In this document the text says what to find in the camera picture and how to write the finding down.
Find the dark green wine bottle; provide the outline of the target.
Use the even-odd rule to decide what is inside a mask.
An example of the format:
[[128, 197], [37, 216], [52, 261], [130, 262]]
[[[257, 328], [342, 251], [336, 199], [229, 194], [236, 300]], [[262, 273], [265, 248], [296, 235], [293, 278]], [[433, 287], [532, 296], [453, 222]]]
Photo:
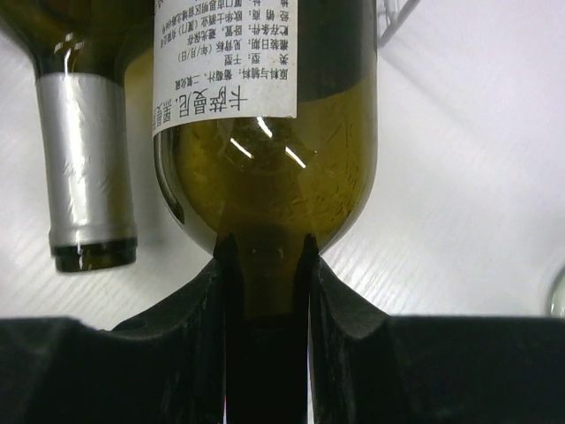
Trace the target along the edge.
[[132, 264], [124, 76], [152, 45], [153, 3], [4, 1], [1, 27], [34, 67], [56, 269]]

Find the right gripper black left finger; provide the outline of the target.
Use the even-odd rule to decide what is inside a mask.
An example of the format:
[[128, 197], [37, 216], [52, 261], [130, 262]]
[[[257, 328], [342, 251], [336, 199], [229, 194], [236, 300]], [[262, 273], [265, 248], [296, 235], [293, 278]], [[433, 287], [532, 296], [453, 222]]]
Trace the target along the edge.
[[210, 262], [111, 330], [69, 317], [2, 320], [2, 422], [221, 422], [222, 297]]

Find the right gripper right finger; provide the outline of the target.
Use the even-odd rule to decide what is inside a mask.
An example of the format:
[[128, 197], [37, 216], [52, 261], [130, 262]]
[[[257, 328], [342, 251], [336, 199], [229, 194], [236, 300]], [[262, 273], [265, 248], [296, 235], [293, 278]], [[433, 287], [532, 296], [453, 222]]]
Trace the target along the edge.
[[318, 423], [561, 423], [564, 323], [389, 315], [313, 264]]

